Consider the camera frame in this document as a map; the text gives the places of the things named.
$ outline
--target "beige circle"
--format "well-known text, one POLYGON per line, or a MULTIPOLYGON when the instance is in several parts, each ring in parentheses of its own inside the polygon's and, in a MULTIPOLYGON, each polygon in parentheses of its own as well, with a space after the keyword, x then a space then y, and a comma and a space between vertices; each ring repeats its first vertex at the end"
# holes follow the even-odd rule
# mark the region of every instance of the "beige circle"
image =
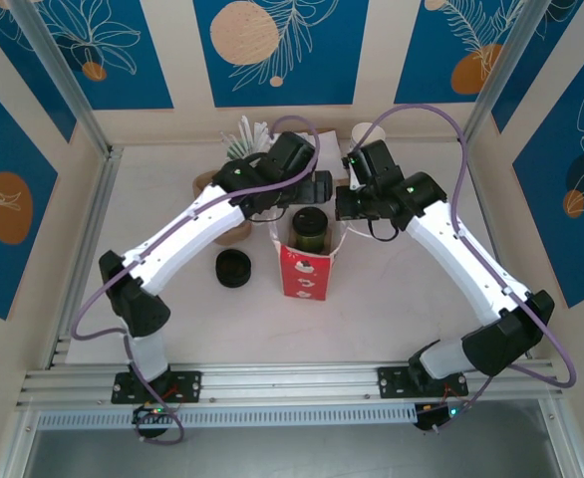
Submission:
MULTIPOLYGON (((31 3, 39 3, 42 0, 31 0, 31 3)), ((4 9, 4 10, 8 10, 9 6, 6 4, 6 0, 0 0, 0 8, 4 9)))
POLYGON ((447 3, 447 0, 425 0, 425 8, 428 10, 439 10, 447 3))
POLYGON ((232 2, 210 24, 216 53, 232 65, 252 65, 267 59, 279 46, 272 17, 252 2, 232 2))

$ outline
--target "black mounting bracket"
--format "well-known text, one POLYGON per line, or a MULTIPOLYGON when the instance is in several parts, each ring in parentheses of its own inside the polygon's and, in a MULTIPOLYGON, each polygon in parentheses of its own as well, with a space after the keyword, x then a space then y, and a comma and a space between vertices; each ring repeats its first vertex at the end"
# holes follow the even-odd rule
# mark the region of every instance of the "black mounting bracket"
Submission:
POLYGON ((468 396, 466 378, 462 373, 453 373, 441 380, 431 380, 427 389, 414 383, 410 377, 409 367, 381 366, 377 369, 379 392, 381 398, 429 398, 451 394, 452 396, 468 396))
MULTIPOLYGON (((150 386, 166 403, 199 403, 201 390, 200 371, 168 370, 150 386)), ((116 405, 156 403, 133 371, 123 371, 115 375, 111 403, 116 405)))

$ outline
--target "orange circle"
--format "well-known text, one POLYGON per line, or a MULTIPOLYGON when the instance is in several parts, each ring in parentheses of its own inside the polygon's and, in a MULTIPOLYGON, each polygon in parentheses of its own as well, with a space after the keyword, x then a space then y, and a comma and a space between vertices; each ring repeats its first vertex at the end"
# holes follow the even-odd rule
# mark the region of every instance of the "orange circle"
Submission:
POLYGON ((577 189, 571 189, 564 196, 562 207, 567 216, 576 218, 584 212, 584 196, 577 189))
POLYGON ((99 63, 86 62, 82 66, 82 73, 84 73, 89 80, 93 80, 94 82, 102 82, 106 79, 106 70, 99 63))
POLYGON ((487 45, 460 60, 451 74, 453 90, 459 95, 480 93, 501 49, 502 45, 487 45), (483 69, 483 60, 487 62, 486 72, 483 69))
POLYGON ((29 186, 17 174, 0 172, 1 198, 10 201, 9 207, 0 201, 0 242, 10 245, 20 244, 29 233, 33 222, 33 197, 29 186), (11 196, 19 194, 17 199, 11 196))
POLYGON ((231 2, 212 19, 210 39, 226 62, 253 65, 277 49, 279 30, 263 7, 252 2, 231 2))

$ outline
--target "black jar lid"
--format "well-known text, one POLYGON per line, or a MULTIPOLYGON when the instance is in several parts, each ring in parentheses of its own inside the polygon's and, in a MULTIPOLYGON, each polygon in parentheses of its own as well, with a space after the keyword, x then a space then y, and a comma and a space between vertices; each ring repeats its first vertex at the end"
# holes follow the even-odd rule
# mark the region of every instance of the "black jar lid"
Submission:
POLYGON ((226 249, 216 256, 216 278, 225 287, 241 287, 250 279, 250 258, 236 249, 226 249))
POLYGON ((327 230, 328 216, 318 207, 304 207, 294 214, 292 227, 300 236, 318 236, 327 230))

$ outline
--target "cup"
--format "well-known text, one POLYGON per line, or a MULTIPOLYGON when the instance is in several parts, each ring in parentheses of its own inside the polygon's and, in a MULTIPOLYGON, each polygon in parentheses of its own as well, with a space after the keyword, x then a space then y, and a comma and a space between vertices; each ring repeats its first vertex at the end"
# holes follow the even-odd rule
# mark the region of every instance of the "cup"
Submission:
MULTIPOLYGON (((363 134, 367 132, 372 124, 370 122, 359 122, 352 128, 352 137, 350 139, 350 151, 354 149, 354 146, 361 140, 363 134)), ((361 144, 364 146, 371 142, 377 141, 379 139, 385 140, 385 130, 380 126, 375 126, 370 135, 367 137, 365 142, 361 144)))

